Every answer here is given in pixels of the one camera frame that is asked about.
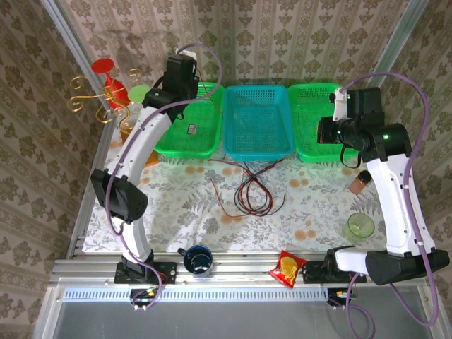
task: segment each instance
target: plastic basket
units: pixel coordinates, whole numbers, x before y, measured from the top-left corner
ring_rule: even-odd
[[[288,89],[295,146],[304,162],[340,161],[342,145],[317,143],[318,122],[322,117],[333,116],[334,105],[329,95],[339,87],[342,86],[337,83],[306,83]],[[355,150],[347,149],[344,160],[356,156]]]
[[[204,83],[207,92],[216,83]],[[225,88],[220,86],[213,94],[213,102],[221,109]],[[205,95],[203,84],[198,85],[198,97]],[[185,118],[176,120],[155,146],[155,150],[167,157],[208,159],[220,145],[221,113],[209,99],[188,105]]]
[[[237,161],[276,161],[295,150],[287,88],[241,85],[225,90],[223,148]]]

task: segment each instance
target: label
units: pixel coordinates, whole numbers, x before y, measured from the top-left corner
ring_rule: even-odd
[[[196,127],[198,125],[195,124],[189,124],[189,129],[187,130],[187,134],[191,134],[192,136],[194,136],[196,134]]]

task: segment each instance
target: tablecloth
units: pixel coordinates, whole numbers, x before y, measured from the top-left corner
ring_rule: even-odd
[[[121,149],[119,131],[113,134],[106,164]],[[242,169],[207,160],[169,159],[145,168],[138,185],[148,197],[145,231],[155,251],[204,244],[215,250],[316,250],[350,244],[343,236],[347,219],[356,212],[369,215],[375,233],[358,246],[384,249],[386,236],[376,188],[371,182],[358,196],[347,190],[360,170],[340,163],[308,164],[294,154],[262,175],[262,180],[282,208],[266,217],[231,218],[220,207],[211,179],[230,215],[241,214],[234,193]],[[230,160],[219,148],[214,159]],[[248,162],[253,171],[267,162]],[[251,188],[257,205],[263,194]],[[121,251],[118,237],[109,230],[104,208],[96,201],[83,245],[85,252]]]

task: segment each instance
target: red snack bag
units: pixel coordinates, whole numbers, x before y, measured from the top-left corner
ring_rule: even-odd
[[[306,262],[289,252],[281,251],[280,260],[275,269],[270,271],[270,275],[287,287],[294,288],[298,271]]]

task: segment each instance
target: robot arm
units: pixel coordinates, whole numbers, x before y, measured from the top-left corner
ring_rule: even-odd
[[[146,239],[143,214],[148,198],[136,185],[139,183],[145,162],[163,134],[171,127],[179,115],[183,117],[187,105],[177,105],[160,112],[159,108],[175,102],[196,98],[198,78],[195,76],[196,60],[186,54],[171,56],[162,78],[145,96],[143,109],[121,152],[101,171],[95,169],[91,182],[102,207],[105,207],[107,185],[117,165],[110,193],[109,209],[117,230],[122,230],[122,239],[128,248],[124,251],[125,262],[130,268],[143,272],[137,261],[152,261],[153,252]]]
[[[359,151],[379,194],[387,241],[385,251],[368,251],[353,246],[329,250],[326,267],[338,272],[369,275],[377,285],[425,276],[419,244],[403,197],[404,189],[410,192],[432,271],[447,266],[447,252],[435,249],[422,217],[412,172],[408,187],[403,186],[411,145],[405,127],[384,124],[380,89],[349,90],[346,93],[337,90],[330,99],[335,103],[334,115],[320,121],[318,142],[342,143],[344,147]]]

